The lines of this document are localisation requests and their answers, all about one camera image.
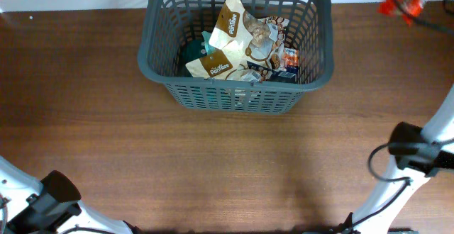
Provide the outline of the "teal wet wipes packet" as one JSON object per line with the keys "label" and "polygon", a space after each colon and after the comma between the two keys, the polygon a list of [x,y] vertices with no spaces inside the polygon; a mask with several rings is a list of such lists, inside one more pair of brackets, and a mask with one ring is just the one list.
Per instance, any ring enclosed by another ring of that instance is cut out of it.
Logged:
{"label": "teal wet wipes packet", "polygon": [[211,55],[212,53],[214,53],[216,51],[216,48],[209,44],[209,41],[211,38],[211,33],[208,31],[203,31],[201,34],[204,39],[203,45],[204,45],[205,52],[207,55]]}

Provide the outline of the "green Nescafe coffee bag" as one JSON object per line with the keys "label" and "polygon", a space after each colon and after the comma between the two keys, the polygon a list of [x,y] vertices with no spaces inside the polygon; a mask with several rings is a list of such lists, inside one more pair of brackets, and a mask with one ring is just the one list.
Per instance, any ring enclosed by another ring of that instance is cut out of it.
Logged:
{"label": "green Nescafe coffee bag", "polygon": [[205,56],[207,56],[207,54],[204,40],[189,41],[181,49],[181,52],[179,54],[180,76],[191,77],[189,70],[186,68],[186,64]]}

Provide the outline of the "Kleenex tissue multipack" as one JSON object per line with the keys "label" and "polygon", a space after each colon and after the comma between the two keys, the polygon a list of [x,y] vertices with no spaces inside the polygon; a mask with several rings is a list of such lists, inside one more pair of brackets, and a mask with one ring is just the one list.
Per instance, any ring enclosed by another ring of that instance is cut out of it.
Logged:
{"label": "Kleenex tissue multipack", "polygon": [[295,84],[299,72],[299,52],[292,48],[280,48],[273,51],[264,64],[248,62],[248,67],[260,73],[265,81]]}

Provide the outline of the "grey plastic basket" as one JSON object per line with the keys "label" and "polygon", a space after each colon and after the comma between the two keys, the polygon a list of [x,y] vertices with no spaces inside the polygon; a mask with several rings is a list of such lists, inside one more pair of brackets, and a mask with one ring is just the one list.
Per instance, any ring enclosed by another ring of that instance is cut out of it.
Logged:
{"label": "grey plastic basket", "polygon": [[238,82],[193,78],[182,51],[214,28],[225,0],[148,0],[138,51],[138,66],[153,82],[165,85],[187,108],[281,114],[304,93],[332,77],[331,0],[241,0],[257,18],[279,16],[289,25],[284,46],[295,49],[298,70],[290,82]]}

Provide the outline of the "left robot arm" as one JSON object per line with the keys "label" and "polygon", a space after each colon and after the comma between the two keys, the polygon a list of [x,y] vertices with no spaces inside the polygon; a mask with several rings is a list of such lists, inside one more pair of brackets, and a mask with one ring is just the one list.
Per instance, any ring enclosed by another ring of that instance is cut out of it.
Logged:
{"label": "left robot arm", "polygon": [[139,234],[142,230],[86,206],[61,172],[36,179],[1,158],[1,232]]}

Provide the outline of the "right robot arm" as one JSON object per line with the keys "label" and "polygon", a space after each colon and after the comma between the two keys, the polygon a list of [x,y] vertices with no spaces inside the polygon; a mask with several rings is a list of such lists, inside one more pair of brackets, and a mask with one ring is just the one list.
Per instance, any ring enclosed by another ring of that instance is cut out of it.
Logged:
{"label": "right robot arm", "polygon": [[367,168],[378,183],[343,233],[387,233],[419,188],[440,171],[453,171],[453,90],[424,127],[397,124],[370,153]]}

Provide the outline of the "Pantree white grain pouch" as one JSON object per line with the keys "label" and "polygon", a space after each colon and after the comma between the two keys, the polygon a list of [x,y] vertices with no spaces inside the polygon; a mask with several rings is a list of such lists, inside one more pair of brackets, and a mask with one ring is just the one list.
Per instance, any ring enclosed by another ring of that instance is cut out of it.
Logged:
{"label": "Pantree white grain pouch", "polygon": [[188,62],[185,67],[194,78],[239,82],[259,82],[262,74],[252,66],[268,68],[266,60],[254,60],[240,52],[216,50],[214,53]]}

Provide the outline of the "Pantree mushroom pouch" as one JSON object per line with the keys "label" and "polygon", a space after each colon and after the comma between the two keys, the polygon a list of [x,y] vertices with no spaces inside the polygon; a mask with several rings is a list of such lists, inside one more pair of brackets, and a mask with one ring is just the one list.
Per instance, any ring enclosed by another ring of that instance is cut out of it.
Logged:
{"label": "Pantree mushroom pouch", "polygon": [[209,45],[230,50],[243,59],[273,70],[284,69],[285,31],[289,20],[279,16],[255,18],[241,0],[226,0]]}

